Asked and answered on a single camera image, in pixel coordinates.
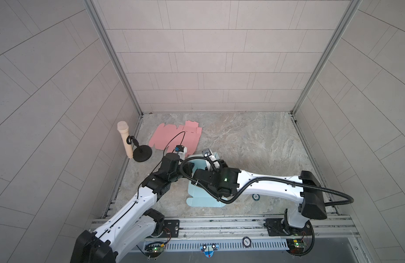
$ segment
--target pink unfolded box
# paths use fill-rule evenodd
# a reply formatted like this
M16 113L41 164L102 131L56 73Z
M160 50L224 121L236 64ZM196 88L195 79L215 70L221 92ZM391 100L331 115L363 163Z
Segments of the pink unfolded box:
M197 122L187 120L184 125L179 125L177 128L174 124L165 125L164 123L160 124L153 136L149 141L149 146L153 147L155 145L156 149L164 150L169 141L175 137L178 133L185 131L184 141L182 145L185 146L188 150L186 156L193 155L197 149L198 141L200 140L201 133L203 128L198 127ZM166 152L172 152L176 145L181 144L183 134L178 135L176 138L170 142L169 147Z

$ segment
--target beige microphone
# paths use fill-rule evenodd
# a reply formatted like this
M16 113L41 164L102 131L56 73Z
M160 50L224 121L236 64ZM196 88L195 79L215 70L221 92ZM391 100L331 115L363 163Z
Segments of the beige microphone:
M129 126L126 122L124 121L120 121L118 122L118 131L121 134L122 137L122 142L124 143L124 147L125 147L125 151L126 151L126 155L128 156L129 159L132 158L133 154L132 154L132 145L128 144L126 142L126 139L129 136Z

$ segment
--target gray stone surface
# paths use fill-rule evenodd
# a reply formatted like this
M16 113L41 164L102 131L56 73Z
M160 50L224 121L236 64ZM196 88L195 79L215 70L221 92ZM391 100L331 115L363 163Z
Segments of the gray stone surface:
M234 112L146 114L137 139L147 144L160 123L185 124L197 121L202 135L195 154L210 148L218 152L229 167L274 176L293 176L301 170L314 172L302 142L286 112ZM130 160L116 198L120 209L136 193L140 182L161 160L163 151L153 147L152 157L142 163ZM261 196L254 201L251 195L242 195L232 204L222 208L197 208L186 204L188 180L182 178L171 185L154 209L169 216L191 215L260 215L282 214L290 201Z

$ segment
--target tiled wall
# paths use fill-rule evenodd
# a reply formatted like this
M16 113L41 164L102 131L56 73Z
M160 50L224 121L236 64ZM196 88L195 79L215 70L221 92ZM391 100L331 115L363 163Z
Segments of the tiled wall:
M296 113L375 262L405 263L405 0L364 0Z
M144 112L289 111L349 1L94 0Z
M69 262L137 118L81 0L0 0L0 263Z

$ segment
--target robotic arm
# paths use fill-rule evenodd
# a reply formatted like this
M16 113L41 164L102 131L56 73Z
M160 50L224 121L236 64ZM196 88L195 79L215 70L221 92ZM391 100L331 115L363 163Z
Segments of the robotic arm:
M219 202L232 203L241 194L263 194L294 202L285 214L283 232L302 229L309 219L326 219L327 205L348 204L353 198L331 189L322 188L313 174L302 171L300 176L265 176L237 168L230 168L223 160L216 160L209 149L203 157L184 158L186 148L177 146L182 152L167 153L159 170L142 181L137 193L105 224L90 233L84 231L77 238L71 263L118 263L141 240L148 236L159 236L163 231L164 216L151 207L170 189L172 182L187 178L205 189ZM189 162L203 159L207 169L197 169ZM345 197L345 201L324 203L322 192Z

